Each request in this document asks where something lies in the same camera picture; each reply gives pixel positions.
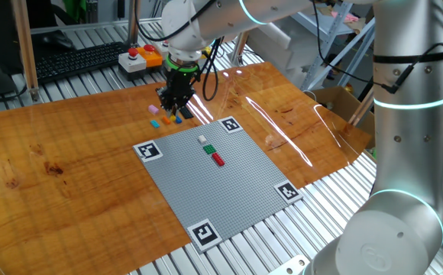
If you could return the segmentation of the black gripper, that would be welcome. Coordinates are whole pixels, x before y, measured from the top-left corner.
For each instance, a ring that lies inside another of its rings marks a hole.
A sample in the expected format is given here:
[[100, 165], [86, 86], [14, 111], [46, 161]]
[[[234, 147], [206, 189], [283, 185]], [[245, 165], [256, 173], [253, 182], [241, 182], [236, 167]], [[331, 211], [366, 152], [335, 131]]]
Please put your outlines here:
[[166, 87], [156, 89], [160, 100], [160, 106], [167, 115], [172, 115], [174, 99], [176, 100], [176, 112], [183, 117], [192, 117], [192, 112], [186, 106], [194, 95], [192, 80], [197, 76], [196, 72], [183, 72], [171, 70], [167, 72]]

